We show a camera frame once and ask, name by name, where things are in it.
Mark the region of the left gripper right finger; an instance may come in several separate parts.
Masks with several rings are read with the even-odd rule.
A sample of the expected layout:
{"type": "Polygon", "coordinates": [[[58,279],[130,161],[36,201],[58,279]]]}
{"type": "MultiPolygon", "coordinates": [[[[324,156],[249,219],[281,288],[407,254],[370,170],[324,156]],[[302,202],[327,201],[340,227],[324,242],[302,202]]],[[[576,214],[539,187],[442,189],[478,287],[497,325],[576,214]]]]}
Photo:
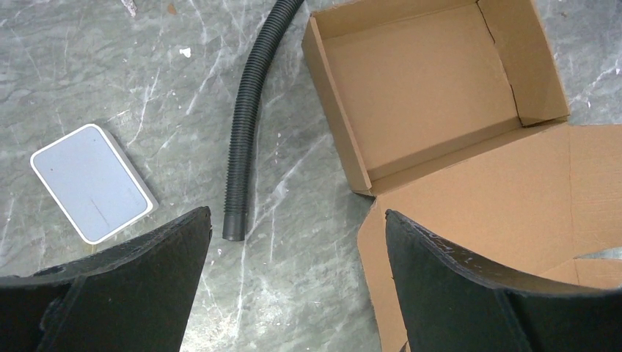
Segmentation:
{"type": "Polygon", "coordinates": [[[386,216],[409,351],[619,351],[621,290],[518,271],[386,216]]]}

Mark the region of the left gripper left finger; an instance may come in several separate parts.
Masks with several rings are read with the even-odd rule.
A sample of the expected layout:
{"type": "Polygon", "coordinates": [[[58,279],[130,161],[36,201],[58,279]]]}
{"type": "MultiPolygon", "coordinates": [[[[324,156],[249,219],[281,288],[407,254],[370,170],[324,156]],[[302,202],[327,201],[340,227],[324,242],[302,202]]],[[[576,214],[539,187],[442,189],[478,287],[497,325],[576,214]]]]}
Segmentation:
{"type": "Polygon", "coordinates": [[[198,207],[101,252],[1,278],[3,351],[178,351],[212,237],[198,207]]]}

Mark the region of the brown cardboard box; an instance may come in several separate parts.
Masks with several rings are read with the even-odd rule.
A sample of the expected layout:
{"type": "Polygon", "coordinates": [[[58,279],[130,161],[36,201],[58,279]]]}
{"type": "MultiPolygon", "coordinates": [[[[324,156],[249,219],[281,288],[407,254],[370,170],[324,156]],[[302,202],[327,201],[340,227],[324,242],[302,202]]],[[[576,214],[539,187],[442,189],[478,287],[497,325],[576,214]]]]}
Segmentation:
{"type": "Polygon", "coordinates": [[[351,190],[383,351],[409,351],[386,241],[395,210],[497,263],[620,289],[621,127],[571,125],[532,1],[353,1],[302,48],[351,190]]]}

